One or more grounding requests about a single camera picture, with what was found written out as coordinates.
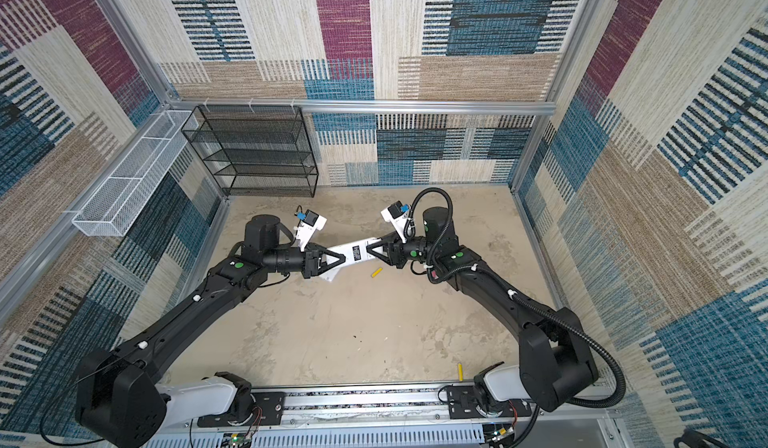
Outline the white remote control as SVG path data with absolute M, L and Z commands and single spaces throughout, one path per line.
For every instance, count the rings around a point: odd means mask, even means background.
M 376 259 L 370 256 L 366 252 L 366 244 L 371 239 L 375 239 L 375 238 L 366 238 L 362 240 L 344 243 L 341 245 L 336 245 L 330 248 L 330 250 L 333 250 L 338 253 L 342 253 L 346 256 L 345 265 L 341 270 L 343 270 L 348 266 L 352 266 L 355 264 L 368 262 L 370 260 Z

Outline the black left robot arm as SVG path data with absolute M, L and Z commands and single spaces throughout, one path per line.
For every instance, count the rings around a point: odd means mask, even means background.
M 309 279 L 345 260 L 293 234 L 277 216 L 254 216 L 243 241 L 177 306 L 113 350 L 95 350 L 81 360 L 76 422 L 117 447 L 140 447 L 167 426 L 206 416 L 250 422 L 256 406 L 252 385 L 237 375 L 218 372 L 176 388 L 160 381 L 207 328 L 266 285 L 270 274 Z

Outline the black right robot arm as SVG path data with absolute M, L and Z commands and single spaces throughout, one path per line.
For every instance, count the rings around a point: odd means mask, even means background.
M 441 196 L 445 204 L 423 212 L 423 235 L 416 233 L 415 207 L 396 201 L 381 212 L 393 232 L 366 250 L 398 269 L 408 262 L 421 263 L 430 283 L 446 283 L 474 299 L 515 338 L 517 365 L 491 367 L 474 382 L 482 409 L 510 398 L 528 398 L 547 412 L 563 404 L 602 409 L 621 402 L 627 390 L 622 368 L 584 332 L 578 316 L 568 308 L 555 310 L 540 303 L 506 281 L 480 254 L 460 243 L 450 195 L 429 187 L 416 197 L 427 194 Z

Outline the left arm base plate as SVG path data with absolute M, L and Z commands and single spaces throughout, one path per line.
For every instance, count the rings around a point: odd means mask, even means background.
M 238 420 L 236 415 L 225 413 L 208 415 L 196 421 L 199 428 L 224 427 L 255 427 L 278 426 L 281 424 L 286 392 L 252 392 L 251 407 L 246 411 L 247 417 Z

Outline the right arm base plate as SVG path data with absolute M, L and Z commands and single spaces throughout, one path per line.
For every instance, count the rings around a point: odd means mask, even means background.
M 527 418 L 532 415 L 533 405 L 521 399 L 494 401 L 489 395 L 479 396 L 469 385 L 444 385 L 437 391 L 438 401 L 446 405 L 451 419 L 471 418 Z

